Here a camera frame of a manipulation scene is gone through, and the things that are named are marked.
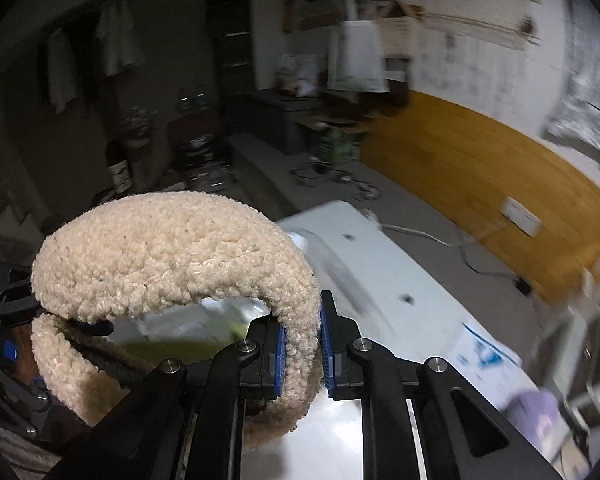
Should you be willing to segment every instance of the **blue gripper pad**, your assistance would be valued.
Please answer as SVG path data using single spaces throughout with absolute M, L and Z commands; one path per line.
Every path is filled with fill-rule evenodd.
M 282 394 L 282 386 L 285 383 L 285 365 L 286 365 L 286 337 L 285 328 L 280 325 L 278 330 L 278 342 L 276 344 L 275 377 L 274 390 L 276 396 Z
M 327 388 L 329 396 L 333 397 L 336 386 L 333 370 L 333 350 L 331 349 L 331 337 L 329 335 L 324 303 L 320 307 L 320 351 L 322 352 L 324 386 Z

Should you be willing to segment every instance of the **metal screw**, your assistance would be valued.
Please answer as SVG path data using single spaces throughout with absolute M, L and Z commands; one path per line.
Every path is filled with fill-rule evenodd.
M 352 346 L 358 352 L 369 352 L 374 347 L 374 344 L 366 337 L 360 337 L 352 343 Z
M 444 372 L 447 367 L 448 365 L 442 357 L 434 357 L 433 359 L 429 360 L 429 368 L 431 368 L 434 372 Z
M 249 352 L 253 352 L 257 345 L 255 342 L 250 341 L 249 339 L 242 339 L 241 341 L 238 341 L 237 346 L 240 352 L 247 354 Z
M 182 366 L 182 363 L 180 362 L 179 359 L 168 358 L 168 359 L 165 359 L 164 361 L 162 361 L 158 365 L 158 368 L 160 368 L 161 372 L 164 372 L 166 374 L 174 374 L 178 370 L 180 370 L 181 366 Z

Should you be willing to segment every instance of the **hanging towel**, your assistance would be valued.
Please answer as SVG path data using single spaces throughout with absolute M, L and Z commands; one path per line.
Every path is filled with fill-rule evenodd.
M 348 21 L 331 30 L 327 88 L 388 92 L 380 30 L 374 22 Z
M 75 84 L 74 53 L 61 29 L 56 30 L 46 42 L 49 102 L 59 114 L 77 95 Z
M 96 36 L 102 44 L 104 73 L 107 76 L 144 63 L 126 0 L 108 2 L 102 7 Z

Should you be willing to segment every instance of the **dark cabinet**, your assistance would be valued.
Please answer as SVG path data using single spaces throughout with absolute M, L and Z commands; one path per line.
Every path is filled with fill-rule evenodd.
M 220 101 L 255 88 L 250 0 L 206 0 Z

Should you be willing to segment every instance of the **cream fuzzy headband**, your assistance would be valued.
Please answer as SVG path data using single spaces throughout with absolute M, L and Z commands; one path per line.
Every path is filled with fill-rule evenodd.
M 203 298 L 260 298 L 286 329 L 282 395 L 245 421 L 245 448 L 292 431 L 318 391 L 318 283 L 289 237 L 241 203 L 198 192 L 106 203 L 46 238 L 31 283 L 51 313 L 32 324 L 40 374 L 89 425 L 126 390 L 72 348 L 67 337 L 78 335 L 65 320 L 138 317 Z

